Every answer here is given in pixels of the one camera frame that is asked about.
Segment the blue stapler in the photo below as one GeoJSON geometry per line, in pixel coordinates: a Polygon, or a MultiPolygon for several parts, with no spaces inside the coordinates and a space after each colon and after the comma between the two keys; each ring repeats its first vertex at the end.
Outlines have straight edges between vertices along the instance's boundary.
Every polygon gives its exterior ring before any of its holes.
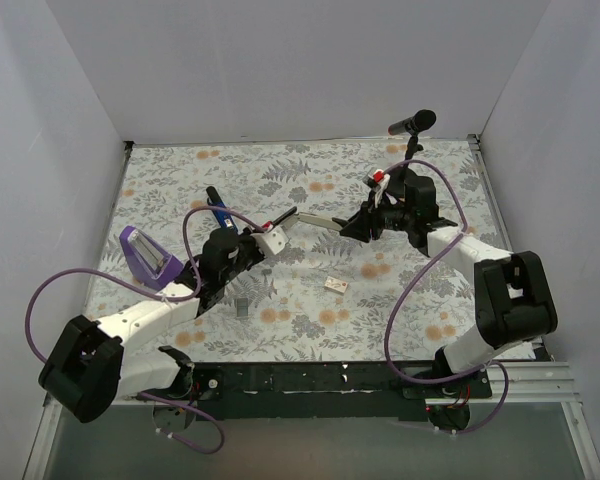
{"type": "Polygon", "coordinates": [[[207,204],[209,206],[218,207],[218,210],[213,210],[212,213],[219,226],[222,228],[227,228],[236,231],[237,227],[235,225],[235,222],[231,214],[227,211],[227,207],[224,204],[216,188],[213,186],[207,187],[206,194],[207,204]]]}

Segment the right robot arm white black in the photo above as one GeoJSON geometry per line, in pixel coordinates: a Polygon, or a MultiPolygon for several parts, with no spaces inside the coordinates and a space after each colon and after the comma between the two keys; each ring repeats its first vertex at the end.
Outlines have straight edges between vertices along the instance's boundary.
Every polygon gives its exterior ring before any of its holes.
{"type": "Polygon", "coordinates": [[[428,372],[414,377],[388,364],[403,382],[434,385],[440,395],[455,397],[466,389],[469,376],[498,355],[556,330],[557,313],[537,254],[490,246],[468,235],[465,223],[442,217],[429,177],[407,177],[402,196],[385,193],[378,180],[372,175],[372,191],[355,215],[337,220],[340,234],[368,243],[386,230],[404,232],[409,244],[428,257],[427,269],[443,261],[474,288],[474,325],[436,352],[428,372]]]}

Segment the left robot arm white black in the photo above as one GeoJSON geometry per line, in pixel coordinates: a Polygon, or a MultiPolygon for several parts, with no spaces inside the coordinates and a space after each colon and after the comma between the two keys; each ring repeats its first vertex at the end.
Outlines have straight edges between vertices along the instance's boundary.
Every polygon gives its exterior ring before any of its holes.
{"type": "Polygon", "coordinates": [[[39,385],[82,423],[98,418],[120,397],[144,391],[173,400],[189,396],[194,363],[186,354],[170,346],[149,357],[136,358],[134,352],[209,311],[239,274],[279,254],[288,242],[282,226],[296,212],[291,208],[242,232],[218,228],[201,253],[147,300],[97,320],[71,319],[44,363],[39,385]]]}

